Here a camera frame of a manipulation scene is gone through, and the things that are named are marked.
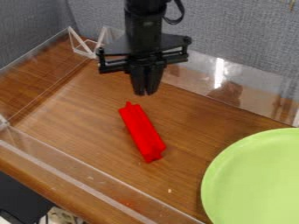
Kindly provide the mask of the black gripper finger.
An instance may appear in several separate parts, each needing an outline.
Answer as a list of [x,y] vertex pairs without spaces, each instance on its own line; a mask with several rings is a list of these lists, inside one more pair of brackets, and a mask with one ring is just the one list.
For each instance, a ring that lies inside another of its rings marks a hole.
[[165,74],[163,62],[150,66],[147,72],[147,85],[146,85],[146,90],[150,95],[153,95],[158,91],[163,74]]
[[130,78],[137,95],[146,95],[146,68],[138,64],[130,66]]

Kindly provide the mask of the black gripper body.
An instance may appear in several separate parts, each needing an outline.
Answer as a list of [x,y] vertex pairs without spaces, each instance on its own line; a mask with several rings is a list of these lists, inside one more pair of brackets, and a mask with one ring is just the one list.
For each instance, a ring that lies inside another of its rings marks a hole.
[[126,0],[126,33],[97,51],[99,72],[130,73],[130,66],[165,65],[189,60],[189,36],[163,33],[163,21],[178,25],[185,18],[182,0]]

